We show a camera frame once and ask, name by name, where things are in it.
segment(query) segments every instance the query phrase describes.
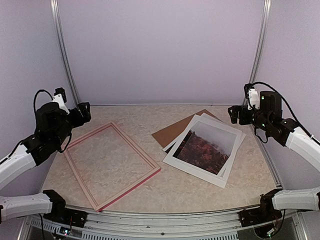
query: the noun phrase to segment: white wall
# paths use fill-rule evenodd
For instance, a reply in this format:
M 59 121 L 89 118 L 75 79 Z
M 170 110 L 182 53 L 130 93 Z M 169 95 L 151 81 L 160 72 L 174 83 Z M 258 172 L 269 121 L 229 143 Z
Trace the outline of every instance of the white wall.
M 49 0 L 0 1 L 0 159 L 33 134 L 33 98 L 37 90 L 66 90 L 72 98 L 60 57 Z M 37 107 L 50 100 L 40 94 Z M 1 196 L 39 192 L 52 158 L 25 172 L 0 191 Z M 0 239 L 17 239 L 21 219 L 0 224 Z
M 320 139 L 320 1 L 272 1 L 257 81 L 269 83 L 290 103 L 299 121 Z M 286 110 L 284 117 L 291 117 Z M 320 186 L 320 172 L 270 139 L 266 145 L 286 189 Z M 320 236 L 320 213 L 304 214 L 310 239 Z
M 240 104 L 263 0 L 63 0 L 81 101 Z

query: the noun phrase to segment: picture frame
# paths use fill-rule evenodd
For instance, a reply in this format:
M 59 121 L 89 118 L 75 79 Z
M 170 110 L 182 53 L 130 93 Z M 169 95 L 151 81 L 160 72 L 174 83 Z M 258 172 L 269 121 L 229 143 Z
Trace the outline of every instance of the picture frame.
M 202 114 L 200 115 L 200 117 L 206 118 L 206 119 L 209 119 L 209 120 L 212 120 L 212 121 L 215 121 L 215 122 L 217 122 L 217 123 L 225 124 L 225 123 L 222 122 L 221 120 L 219 120 L 219 119 L 217 119 L 217 118 L 214 118 L 214 117 L 206 114 L 205 112 L 202 113 Z M 189 124 L 189 125 L 187 126 L 187 128 L 194 126 L 194 124 L 196 124 L 196 123 L 197 123 L 197 122 L 194 121 L 192 124 Z M 163 150 L 164 152 L 166 152 L 166 153 L 169 153 L 169 150 L 170 150 L 170 149 L 172 148 L 172 146 L 177 142 L 179 136 L 177 136 L 172 142 L 170 142 L 170 143 L 169 143 L 167 146 L 165 146 L 162 150 Z M 237 149 L 240 147 L 240 145 L 241 145 L 242 142 L 244 141 L 245 137 L 246 137 L 246 134 L 245 134 L 244 132 L 242 132 L 242 133 L 241 133 L 241 138 L 240 138 L 240 143 L 239 143 L 239 146 L 237 147 Z M 219 174 L 218 174 L 219 177 L 223 177 L 226 168 L 229 167 L 230 164 L 231 164 L 231 161 L 227 161 L 227 162 L 224 164 L 224 166 L 222 167 L 221 171 L 220 171 Z
M 108 199 L 106 199 L 103 202 L 98 202 L 90 188 L 86 185 L 84 179 L 82 178 L 81 173 L 79 172 L 71 154 L 70 149 L 85 140 L 95 136 L 98 133 L 101 133 L 104 130 L 107 130 L 108 128 L 112 128 L 115 130 L 115 132 L 126 142 L 140 157 L 141 159 L 151 168 L 148 172 L 146 172 L 142 177 L 140 177 L 138 180 L 134 181 L 133 183 L 130 183 L 128 186 L 126 186 L 124 189 L 121 189 L 116 194 L 110 196 Z M 121 130 L 114 122 L 109 122 L 107 124 L 104 124 L 86 134 L 83 136 L 75 139 L 72 141 L 69 146 L 64 151 L 64 154 L 66 156 L 66 159 L 76 177 L 76 180 L 79 182 L 81 189 L 83 190 L 85 196 L 89 200 L 90 204 L 92 205 L 93 209 L 97 212 L 102 211 L 104 208 L 110 206 L 129 192 L 131 192 L 133 189 L 137 188 L 141 184 L 143 184 L 145 181 L 153 177 L 155 174 L 160 172 L 161 168 L 160 166 L 150 157 L 148 156 L 123 130 Z
M 179 146 L 181 145 L 181 143 L 183 142 L 183 140 L 185 139 L 185 137 L 187 136 L 191 128 L 195 126 L 195 124 L 197 123 L 203 123 L 213 128 L 218 128 L 220 130 L 223 130 L 235 135 L 235 140 L 233 143 L 230 156 L 225 162 L 226 167 L 221 169 L 218 174 L 208 172 L 207 170 L 204 170 L 200 167 L 197 167 L 188 162 L 180 160 L 177 157 L 174 157 L 175 152 L 177 151 L 177 149 L 179 148 Z M 183 133 L 181 133 L 178 136 L 176 143 L 173 145 L 173 147 L 171 148 L 167 156 L 163 159 L 163 162 L 179 170 L 182 170 L 188 174 L 191 174 L 197 178 L 200 178 L 204 181 L 212 183 L 218 187 L 225 188 L 231 172 L 232 165 L 235 160 L 237 150 L 241 143 L 241 137 L 242 137 L 242 131 L 238 129 L 225 125 L 221 122 L 217 122 L 211 119 L 207 119 L 205 117 L 195 115 L 190 121 L 190 123 L 188 124 L 188 126 L 186 127 L 186 129 L 183 131 Z

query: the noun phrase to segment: stack of papers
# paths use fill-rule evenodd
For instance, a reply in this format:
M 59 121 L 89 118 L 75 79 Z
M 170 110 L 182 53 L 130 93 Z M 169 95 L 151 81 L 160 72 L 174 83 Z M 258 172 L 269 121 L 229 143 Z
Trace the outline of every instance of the stack of papers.
M 203 113 L 194 115 L 185 130 L 163 148 L 163 162 L 225 188 L 237 150 L 246 135 Z

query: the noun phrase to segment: tabletop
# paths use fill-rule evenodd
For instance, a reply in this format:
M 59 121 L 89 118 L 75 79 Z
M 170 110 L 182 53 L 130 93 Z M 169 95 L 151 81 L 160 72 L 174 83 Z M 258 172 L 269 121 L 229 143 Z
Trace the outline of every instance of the tabletop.
M 227 108 L 216 105 L 91 107 L 91 121 L 73 129 L 73 139 L 112 121 L 161 167 L 159 173 L 105 210 L 199 213 L 259 204 L 260 195 L 275 189 L 276 184 L 251 128 L 248 125 L 231 124 Z M 163 163 L 166 153 L 151 135 L 203 109 L 246 134 L 237 151 L 225 189 Z M 42 190 L 48 189 L 60 194 L 69 206 L 92 209 L 64 154 L 58 153 L 51 165 L 42 186 Z

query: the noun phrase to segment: photograph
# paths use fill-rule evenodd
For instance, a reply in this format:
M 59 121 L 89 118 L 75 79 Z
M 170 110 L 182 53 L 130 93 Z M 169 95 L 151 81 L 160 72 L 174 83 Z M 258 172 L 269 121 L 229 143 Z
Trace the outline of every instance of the photograph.
M 173 157 L 217 175 L 231 155 L 236 134 L 197 122 Z

